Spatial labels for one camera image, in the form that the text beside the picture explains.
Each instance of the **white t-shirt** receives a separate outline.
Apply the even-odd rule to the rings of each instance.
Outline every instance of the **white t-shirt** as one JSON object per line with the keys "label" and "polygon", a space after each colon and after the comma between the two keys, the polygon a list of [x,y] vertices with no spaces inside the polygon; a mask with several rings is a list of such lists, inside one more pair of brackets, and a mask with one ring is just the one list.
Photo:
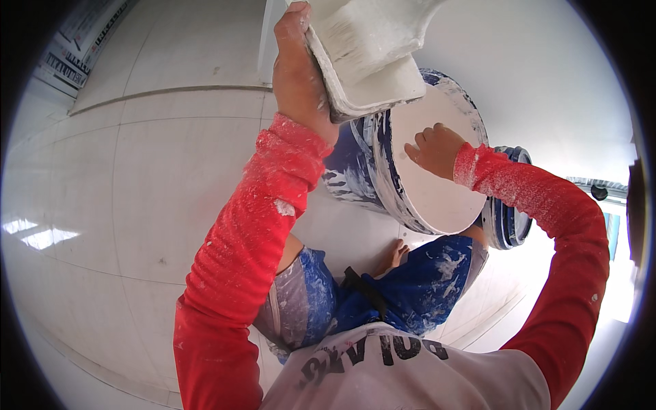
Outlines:
{"label": "white t-shirt", "polygon": [[293,352],[260,408],[549,407],[546,380],[524,352],[464,352],[376,322]]}

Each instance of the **foot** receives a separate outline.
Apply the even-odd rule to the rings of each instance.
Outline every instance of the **foot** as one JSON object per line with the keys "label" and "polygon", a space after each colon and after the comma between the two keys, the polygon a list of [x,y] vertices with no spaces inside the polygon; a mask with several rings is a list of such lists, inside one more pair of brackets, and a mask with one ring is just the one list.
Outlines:
{"label": "foot", "polygon": [[396,268],[401,263],[401,256],[408,253],[410,248],[408,245],[403,244],[402,239],[396,239],[390,246],[390,250],[383,256],[382,261],[378,265],[378,268],[374,271],[374,274],[371,277],[377,277],[390,268]]}

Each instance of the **blue shorts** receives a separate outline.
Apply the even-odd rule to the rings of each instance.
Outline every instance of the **blue shorts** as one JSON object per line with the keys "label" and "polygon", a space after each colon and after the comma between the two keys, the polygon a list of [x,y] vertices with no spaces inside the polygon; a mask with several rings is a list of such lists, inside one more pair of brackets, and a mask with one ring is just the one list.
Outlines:
{"label": "blue shorts", "polygon": [[[327,335],[380,320],[380,312],[364,294],[338,285],[324,256],[304,247],[276,276],[253,323],[281,359]],[[487,251],[478,241],[441,236],[408,253],[400,266],[384,275],[361,278],[382,296],[386,323],[422,337],[446,321],[486,260]]]}

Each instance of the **red long sleeve shirt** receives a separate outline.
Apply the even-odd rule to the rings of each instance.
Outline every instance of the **red long sleeve shirt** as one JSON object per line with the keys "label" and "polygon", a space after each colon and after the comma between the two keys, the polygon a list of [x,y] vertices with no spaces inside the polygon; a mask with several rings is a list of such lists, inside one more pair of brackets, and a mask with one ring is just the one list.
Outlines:
{"label": "red long sleeve shirt", "polygon": [[[247,327],[330,152],[319,136],[279,113],[260,132],[256,154],[196,254],[176,304],[173,346],[185,409],[260,407],[258,350]],[[544,289],[520,332],[502,347],[537,364],[555,409],[581,372],[598,319],[609,271],[604,216],[572,183],[485,146],[461,148],[454,179],[526,212],[556,238]]]}

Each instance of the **right hand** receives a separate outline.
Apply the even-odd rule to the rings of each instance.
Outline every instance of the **right hand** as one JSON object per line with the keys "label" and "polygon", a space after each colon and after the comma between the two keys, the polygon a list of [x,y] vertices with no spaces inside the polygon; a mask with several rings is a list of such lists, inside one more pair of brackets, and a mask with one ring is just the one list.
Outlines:
{"label": "right hand", "polygon": [[274,63],[274,95],[278,112],[308,127],[328,143],[337,142],[338,126],[330,121],[330,106],[323,78],[305,43],[310,5],[296,1],[274,27],[278,57]]}
{"label": "right hand", "polygon": [[460,135],[442,123],[426,128],[415,135],[419,149],[410,144],[403,148],[414,163],[423,169],[453,181],[453,166],[458,151],[465,143]]}

